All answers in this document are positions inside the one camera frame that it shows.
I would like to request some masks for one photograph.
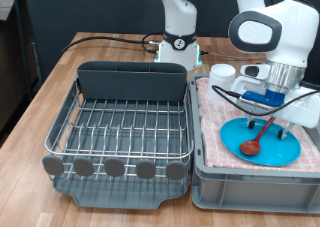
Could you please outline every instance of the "blue plate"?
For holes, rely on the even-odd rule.
[[[278,139],[279,130],[283,129],[277,124],[272,124],[260,139],[261,151],[254,156],[245,155],[240,151],[240,145],[257,137],[267,121],[255,119],[254,129],[247,127],[246,118],[234,119],[222,126],[220,137],[224,145],[235,155],[249,162],[267,165],[281,166],[294,162],[300,156],[300,143],[296,137],[287,133],[283,140]]]

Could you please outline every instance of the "black wall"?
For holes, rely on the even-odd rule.
[[[238,13],[236,0],[189,1],[198,9],[198,36],[228,36],[229,23]],[[309,1],[320,10],[320,0]],[[76,32],[147,34],[164,30],[161,0],[27,0],[27,3],[43,79]],[[320,37],[310,55],[305,80],[320,84],[318,63]]]

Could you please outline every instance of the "wooden spoon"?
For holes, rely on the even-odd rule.
[[[276,117],[271,117],[269,121],[266,123],[266,125],[263,127],[263,129],[260,131],[258,136],[254,140],[249,140],[240,145],[240,150],[242,153],[246,155],[257,155],[260,153],[260,138],[266,132],[266,130],[269,128],[269,126],[273,123],[273,121],[276,119]]]

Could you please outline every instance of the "dish towel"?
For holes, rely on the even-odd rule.
[[[230,103],[211,101],[207,97],[208,82],[209,78],[201,78],[196,81],[203,150],[205,153],[205,165],[207,167],[320,172],[319,150],[306,131],[299,125],[295,125],[290,132],[300,142],[301,155],[291,164],[281,167],[261,166],[242,160],[230,152],[221,141],[220,129],[232,119],[245,118],[246,114]],[[269,117],[262,117],[261,119],[268,120]],[[275,123],[284,127],[286,121],[276,119]]]

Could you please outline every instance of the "wooden countertop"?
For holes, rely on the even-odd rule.
[[[140,40],[141,35],[78,33]],[[228,39],[198,38],[201,49],[243,56]],[[43,87],[0,149],[0,226],[320,226],[320,216],[244,211],[202,210],[192,203],[190,188],[183,197],[163,202],[157,210],[78,207],[72,197],[60,195],[43,169],[44,140],[76,77],[77,67],[89,60],[153,61],[140,45],[108,40],[80,43],[60,59]],[[239,68],[257,60],[203,56],[198,72],[215,63]]]

